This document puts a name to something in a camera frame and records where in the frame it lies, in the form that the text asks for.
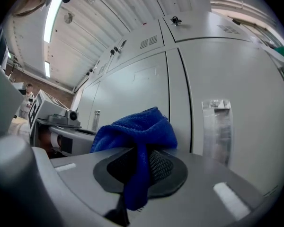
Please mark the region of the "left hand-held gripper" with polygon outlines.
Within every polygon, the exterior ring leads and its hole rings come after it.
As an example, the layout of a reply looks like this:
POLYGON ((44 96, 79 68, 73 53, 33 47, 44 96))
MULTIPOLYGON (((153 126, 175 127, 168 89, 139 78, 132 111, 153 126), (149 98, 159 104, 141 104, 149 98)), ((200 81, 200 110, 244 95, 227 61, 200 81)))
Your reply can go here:
POLYGON ((51 133, 48 154, 77 156, 88 154, 96 133, 81 127, 79 114, 68 109, 58 99, 40 90, 28 113, 30 127, 30 144, 39 145, 39 131, 48 129, 51 133))

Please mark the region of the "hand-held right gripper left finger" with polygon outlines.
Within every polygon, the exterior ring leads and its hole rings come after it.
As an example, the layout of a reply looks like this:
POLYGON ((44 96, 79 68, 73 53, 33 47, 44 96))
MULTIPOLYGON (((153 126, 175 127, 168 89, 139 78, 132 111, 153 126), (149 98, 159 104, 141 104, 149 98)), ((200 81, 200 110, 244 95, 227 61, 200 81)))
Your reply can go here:
POLYGON ((121 152, 123 148, 96 153, 51 159, 51 163, 70 191, 93 213, 121 226, 129 219, 122 195, 106 192, 96 181, 93 170, 103 159, 121 152))

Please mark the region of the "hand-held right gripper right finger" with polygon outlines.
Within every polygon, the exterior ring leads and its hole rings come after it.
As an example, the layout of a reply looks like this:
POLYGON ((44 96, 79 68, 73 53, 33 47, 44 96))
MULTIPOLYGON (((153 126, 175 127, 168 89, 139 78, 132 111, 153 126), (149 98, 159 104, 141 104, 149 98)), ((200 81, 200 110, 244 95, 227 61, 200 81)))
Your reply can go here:
POLYGON ((248 181, 211 158, 166 153, 185 163, 187 179, 173 195, 132 214, 132 227, 252 227, 261 219, 264 198, 248 181))

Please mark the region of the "person's left hand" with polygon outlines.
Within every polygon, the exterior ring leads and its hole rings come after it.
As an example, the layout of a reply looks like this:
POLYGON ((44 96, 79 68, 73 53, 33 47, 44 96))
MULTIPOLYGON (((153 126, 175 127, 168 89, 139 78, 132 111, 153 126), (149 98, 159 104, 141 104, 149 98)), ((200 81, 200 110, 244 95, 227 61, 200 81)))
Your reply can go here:
POLYGON ((48 129, 40 130, 38 137, 39 137, 39 142, 40 142, 39 145, 41 148, 45 150, 50 150, 52 148, 51 133, 48 129))

